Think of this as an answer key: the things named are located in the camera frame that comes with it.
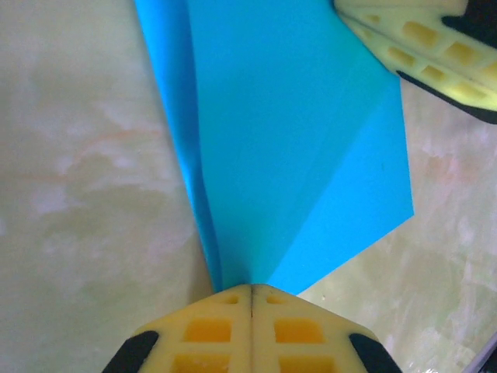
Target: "folded blue paper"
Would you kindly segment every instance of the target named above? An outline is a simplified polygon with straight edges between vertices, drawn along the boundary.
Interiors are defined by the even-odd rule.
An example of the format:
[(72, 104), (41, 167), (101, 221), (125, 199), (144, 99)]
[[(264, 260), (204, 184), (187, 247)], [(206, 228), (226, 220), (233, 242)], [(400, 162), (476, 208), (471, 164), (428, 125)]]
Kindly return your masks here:
[(136, 0), (214, 289), (298, 294), (412, 216), (398, 78), (327, 0)]

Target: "blue paper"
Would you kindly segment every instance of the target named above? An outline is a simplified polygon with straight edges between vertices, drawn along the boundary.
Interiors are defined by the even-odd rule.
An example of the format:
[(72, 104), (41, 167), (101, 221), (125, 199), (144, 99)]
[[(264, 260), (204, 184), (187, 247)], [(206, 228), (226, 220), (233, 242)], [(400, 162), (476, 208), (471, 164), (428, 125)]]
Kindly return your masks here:
[(329, 1), (136, 3), (216, 290), (297, 294), (412, 216), (398, 78)]

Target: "table surface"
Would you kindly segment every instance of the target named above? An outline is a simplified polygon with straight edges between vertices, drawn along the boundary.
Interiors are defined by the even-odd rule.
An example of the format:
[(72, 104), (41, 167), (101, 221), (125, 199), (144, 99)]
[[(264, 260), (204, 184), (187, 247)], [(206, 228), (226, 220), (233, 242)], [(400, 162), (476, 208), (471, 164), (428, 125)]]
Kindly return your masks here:
[[(301, 296), (405, 372), (497, 330), (497, 126), (402, 83), (414, 218)], [(210, 294), (133, 2), (0, 2), (0, 371), (99, 371)]]

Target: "white marble surface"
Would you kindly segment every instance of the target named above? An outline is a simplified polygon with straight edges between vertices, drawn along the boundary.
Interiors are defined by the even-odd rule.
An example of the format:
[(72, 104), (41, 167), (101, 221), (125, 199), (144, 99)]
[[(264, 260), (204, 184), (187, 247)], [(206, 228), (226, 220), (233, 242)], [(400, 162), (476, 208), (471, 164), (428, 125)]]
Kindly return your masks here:
[[(497, 126), (403, 85), (416, 216), (302, 296), (405, 372), (497, 330)], [(100, 371), (210, 293), (131, 0), (0, 2), (0, 371)]]

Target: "blue cardboard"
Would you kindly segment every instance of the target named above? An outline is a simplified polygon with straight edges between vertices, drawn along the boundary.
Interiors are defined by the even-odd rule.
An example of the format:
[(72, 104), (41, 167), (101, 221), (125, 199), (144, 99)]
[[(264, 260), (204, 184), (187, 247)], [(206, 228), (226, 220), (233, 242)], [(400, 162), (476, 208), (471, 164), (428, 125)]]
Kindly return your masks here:
[(399, 80), (329, 1), (136, 4), (216, 291), (298, 294), (412, 216)]

